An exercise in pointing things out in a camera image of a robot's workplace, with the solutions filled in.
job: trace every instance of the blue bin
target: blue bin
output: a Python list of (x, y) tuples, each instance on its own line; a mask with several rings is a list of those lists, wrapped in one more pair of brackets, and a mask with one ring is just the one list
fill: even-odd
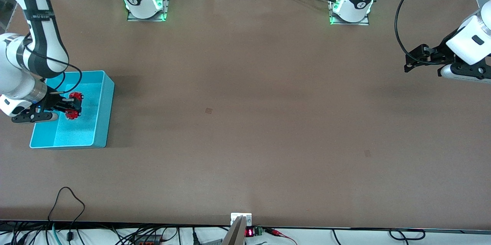
[[(46, 84), (56, 87), (62, 75), (47, 79)], [(63, 85), (58, 91), (73, 87), (79, 79), (78, 72), (67, 72)], [(102, 148), (107, 142), (109, 117), (111, 115), (114, 82), (104, 71), (82, 73), (82, 80), (73, 92), (81, 92), (82, 113), (75, 120), (69, 120), (62, 112), (58, 119), (50, 122), (39, 122), (32, 130), (31, 148), (43, 149), (84, 149)]]

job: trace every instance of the table surface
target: table surface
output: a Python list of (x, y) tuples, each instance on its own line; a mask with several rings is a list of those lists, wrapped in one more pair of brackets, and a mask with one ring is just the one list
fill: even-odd
[[(108, 143), (32, 150), (0, 116), (0, 218), (45, 219), (69, 186), (81, 220), (491, 229), (490, 86), (404, 73), (399, 0), (370, 26), (329, 25), (320, 0), (171, 0), (165, 23), (51, 1), (71, 62), (116, 84)], [(407, 0), (400, 35), (436, 46), (476, 8)]]

